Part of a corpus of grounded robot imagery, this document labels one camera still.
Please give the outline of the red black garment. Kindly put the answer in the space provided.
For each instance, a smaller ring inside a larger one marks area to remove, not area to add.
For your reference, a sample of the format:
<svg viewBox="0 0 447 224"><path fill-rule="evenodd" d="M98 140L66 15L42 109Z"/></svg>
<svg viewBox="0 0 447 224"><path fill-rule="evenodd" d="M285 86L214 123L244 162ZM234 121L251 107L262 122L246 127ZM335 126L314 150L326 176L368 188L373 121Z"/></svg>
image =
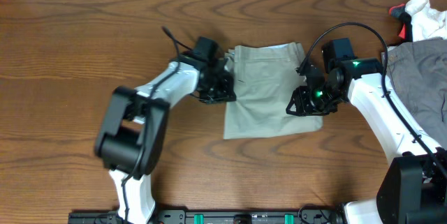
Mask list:
<svg viewBox="0 0 447 224"><path fill-rule="evenodd" d="M393 6L389 9L388 14L394 18L397 18L402 23L402 29L398 36L406 42L413 41L411 16L405 10L406 5L404 3Z"/></svg>

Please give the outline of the khaki green shorts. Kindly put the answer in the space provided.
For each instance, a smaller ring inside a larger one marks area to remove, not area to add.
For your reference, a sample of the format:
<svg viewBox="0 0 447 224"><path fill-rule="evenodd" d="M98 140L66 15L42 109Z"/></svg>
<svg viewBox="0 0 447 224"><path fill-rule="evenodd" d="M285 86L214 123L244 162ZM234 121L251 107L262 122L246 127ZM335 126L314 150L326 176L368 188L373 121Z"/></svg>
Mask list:
<svg viewBox="0 0 447 224"><path fill-rule="evenodd" d="M286 113L293 91L305 84L295 69L305 57L300 43L268 47L238 45L225 53L236 101L226 103L223 138L278 137L321 129L320 116Z"/></svg>

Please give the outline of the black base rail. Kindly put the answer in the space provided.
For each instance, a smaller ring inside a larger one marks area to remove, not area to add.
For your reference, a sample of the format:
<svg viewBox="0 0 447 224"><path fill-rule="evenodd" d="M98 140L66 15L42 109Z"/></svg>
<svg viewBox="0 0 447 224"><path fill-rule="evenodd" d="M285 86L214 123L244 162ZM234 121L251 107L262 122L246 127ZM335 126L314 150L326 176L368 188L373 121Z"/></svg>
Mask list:
<svg viewBox="0 0 447 224"><path fill-rule="evenodd" d="M69 224L344 224L346 218L339 210L302 207L287 210L188 210L182 208L129 208L116 211L73 211Z"/></svg>

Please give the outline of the white cloth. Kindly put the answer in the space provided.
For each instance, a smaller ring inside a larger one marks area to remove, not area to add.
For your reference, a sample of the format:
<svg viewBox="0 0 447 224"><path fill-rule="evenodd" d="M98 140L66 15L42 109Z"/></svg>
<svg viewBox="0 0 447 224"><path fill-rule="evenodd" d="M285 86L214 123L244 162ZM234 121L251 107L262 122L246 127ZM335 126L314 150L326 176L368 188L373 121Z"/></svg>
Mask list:
<svg viewBox="0 0 447 224"><path fill-rule="evenodd" d="M446 39L446 11L431 7L430 0L410 0L405 12L411 16L413 41Z"/></svg>

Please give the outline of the grey trousers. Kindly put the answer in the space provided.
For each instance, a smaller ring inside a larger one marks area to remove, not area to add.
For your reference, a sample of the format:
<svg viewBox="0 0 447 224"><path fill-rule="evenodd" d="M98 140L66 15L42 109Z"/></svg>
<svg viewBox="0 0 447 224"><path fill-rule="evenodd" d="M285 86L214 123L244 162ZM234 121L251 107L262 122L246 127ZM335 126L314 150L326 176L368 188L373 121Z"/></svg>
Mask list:
<svg viewBox="0 0 447 224"><path fill-rule="evenodd" d="M446 41L440 38L388 47L387 76L414 119L412 128L446 148Z"/></svg>

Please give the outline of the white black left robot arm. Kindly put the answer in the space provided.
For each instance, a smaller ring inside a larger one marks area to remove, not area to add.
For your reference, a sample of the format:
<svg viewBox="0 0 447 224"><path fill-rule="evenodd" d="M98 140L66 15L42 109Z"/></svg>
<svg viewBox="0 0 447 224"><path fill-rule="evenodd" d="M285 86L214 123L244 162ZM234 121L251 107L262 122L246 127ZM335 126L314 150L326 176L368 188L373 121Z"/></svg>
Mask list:
<svg viewBox="0 0 447 224"><path fill-rule="evenodd" d="M156 203L151 173L160 158L170 110L184 97L203 91L204 103L231 86L228 57L206 62L179 55L151 82L130 89L117 87L96 137L94 153L115 183L121 223L148 223Z"/></svg>

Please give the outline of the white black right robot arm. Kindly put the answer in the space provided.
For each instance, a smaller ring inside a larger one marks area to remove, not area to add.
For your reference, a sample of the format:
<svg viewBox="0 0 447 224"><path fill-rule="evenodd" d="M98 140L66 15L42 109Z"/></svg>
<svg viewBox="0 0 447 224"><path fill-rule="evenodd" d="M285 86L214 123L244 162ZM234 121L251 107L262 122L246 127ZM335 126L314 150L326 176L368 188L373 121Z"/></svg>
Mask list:
<svg viewBox="0 0 447 224"><path fill-rule="evenodd" d="M393 91L378 59L359 59L349 39L322 47L324 68L305 59L297 68L306 84L294 90L286 113L325 116L340 103L358 109L379 141L389 168L376 197L345 203L315 223L445 223L446 150L424 133Z"/></svg>

